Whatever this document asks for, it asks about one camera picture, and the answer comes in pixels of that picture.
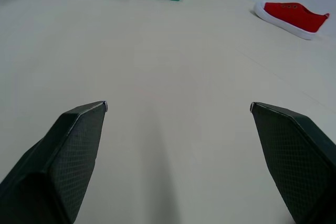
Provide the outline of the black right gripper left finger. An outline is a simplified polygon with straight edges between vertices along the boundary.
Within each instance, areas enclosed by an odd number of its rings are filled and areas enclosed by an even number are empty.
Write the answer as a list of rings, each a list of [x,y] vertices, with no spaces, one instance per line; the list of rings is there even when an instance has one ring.
[[[95,168],[106,101],[63,113],[1,182],[1,223],[74,223]]]

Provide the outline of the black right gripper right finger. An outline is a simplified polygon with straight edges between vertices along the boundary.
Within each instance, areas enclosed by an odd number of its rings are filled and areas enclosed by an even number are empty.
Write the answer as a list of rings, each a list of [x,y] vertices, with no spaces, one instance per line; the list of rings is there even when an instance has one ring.
[[[335,223],[335,144],[307,116],[253,102],[268,170],[295,223]]]

